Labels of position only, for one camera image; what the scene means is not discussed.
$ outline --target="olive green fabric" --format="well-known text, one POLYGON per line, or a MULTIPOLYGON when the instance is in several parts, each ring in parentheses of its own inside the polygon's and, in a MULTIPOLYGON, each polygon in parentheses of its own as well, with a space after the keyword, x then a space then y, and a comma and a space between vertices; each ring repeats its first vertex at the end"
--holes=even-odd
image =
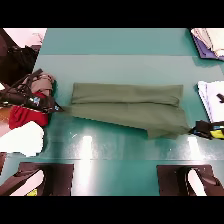
POLYGON ((75 83, 72 116, 148 131, 149 137, 175 137, 189 131, 180 108, 182 85, 135 86, 75 83))

